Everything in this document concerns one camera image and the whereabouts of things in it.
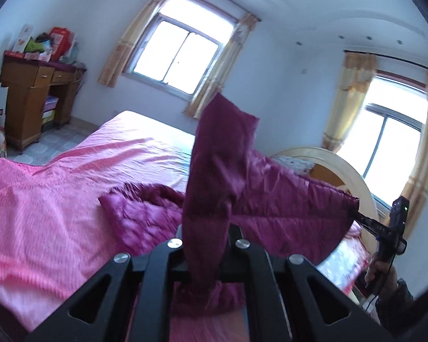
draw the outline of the yellow curtain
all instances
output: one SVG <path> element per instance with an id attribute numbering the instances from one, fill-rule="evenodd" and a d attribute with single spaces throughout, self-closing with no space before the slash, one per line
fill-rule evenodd
<path id="1" fill-rule="evenodd" d="M 258 19 L 250 13 L 238 22 L 233 33 L 214 63 L 205 81 L 195 93 L 184 113 L 189 117 L 199 119 L 201 112 L 208 102 L 218 92 L 222 92 L 231 68 L 236 62 L 249 33 L 254 29 Z"/>
<path id="2" fill-rule="evenodd" d="M 108 58 L 100 74 L 98 83 L 108 87 L 116 86 L 117 80 L 124 70 L 134 47 L 138 43 L 138 40 L 147 25 L 167 1 L 168 0 L 151 0 L 144 9 L 140 11 Z"/>
<path id="3" fill-rule="evenodd" d="M 426 93 L 428 98 L 428 74 Z M 401 195 L 410 201 L 406 230 L 404 233 L 404 236 L 408 238 L 422 213 L 428 195 L 428 115 L 426 117 L 426 124 L 420 140 L 413 171 Z"/>
<path id="4" fill-rule="evenodd" d="M 336 153 L 354 124 L 377 71 L 373 54 L 346 53 L 336 99 L 324 132 L 322 148 Z"/>

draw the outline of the cable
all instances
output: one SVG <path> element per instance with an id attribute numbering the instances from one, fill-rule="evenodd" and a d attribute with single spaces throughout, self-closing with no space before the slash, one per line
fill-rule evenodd
<path id="1" fill-rule="evenodd" d="M 396 257 L 396 251 L 395 251 L 395 254 L 393 255 L 393 258 L 391 259 L 391 262 L 390 262 L 390 266 L 388 267 L 388 271 L 387 271 L 387 273 L 385 274 L 385 279 L 384 279 L 384 281 L 382 282 L 382 285 L 381 285 L 381 287 L 379 288 L 379 291 L 377 292 L 377 294 L 372 298 L 372 300 L 368 303 L 368 307 L 366 307 L 366 309 L 365 309 L 365 311 L 368 311 L 368 309 L 369 309 L 369 306 L 371 306 L 371 303 L 379 296 L 379 294 L 380 294 L 380 292 L 382 291 L 382 288 L 384 287 L 384 285 L 385 285 L 385 283 L 387 282 L 387 278 L 388 278 L 388 274 L 390 273 L 390 269 L 391 269 L 391 266 L 393 265 L 393 261 L 395 260 L 395 257 Z"/>

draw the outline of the pink bedspread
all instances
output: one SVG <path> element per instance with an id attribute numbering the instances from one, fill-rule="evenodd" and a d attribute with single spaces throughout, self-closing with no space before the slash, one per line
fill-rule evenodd
<path id="1" fill-rule="evenodd" d="M 34 329 L 116 253 L 98 197 L 127 181 L 185 191 L 193 139 L 126 111 L 46 166 L 0 159 L 0 302 Z"/>

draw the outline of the wooden desk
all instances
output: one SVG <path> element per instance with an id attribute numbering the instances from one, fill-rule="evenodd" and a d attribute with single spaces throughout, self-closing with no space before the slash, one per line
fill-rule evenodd
<path id="1" fill-rule="evenodd" d="M 73 102 L 84 69 L 61 63 L 43 63 L 5 56 L 0 81 L 8 87 L 5 134 L 8 143 L 23 150 L 38 141 L 46 98 L 59 98 L 54 123 L 70 122 Z"/>

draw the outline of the tiled floor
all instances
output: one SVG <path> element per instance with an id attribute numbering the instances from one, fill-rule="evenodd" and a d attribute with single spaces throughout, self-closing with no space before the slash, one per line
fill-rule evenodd
<path id="1" fill-rule="evenodd" d="M 34 142 L 19 154 L 8 147 L 8 158 L 16 162 L 42 166 L 67 150 L 74 148 L 91 134 L 90 131 L 65 125 L 60 130 L 52 129 L 41 135 L 40 142 Z"/>

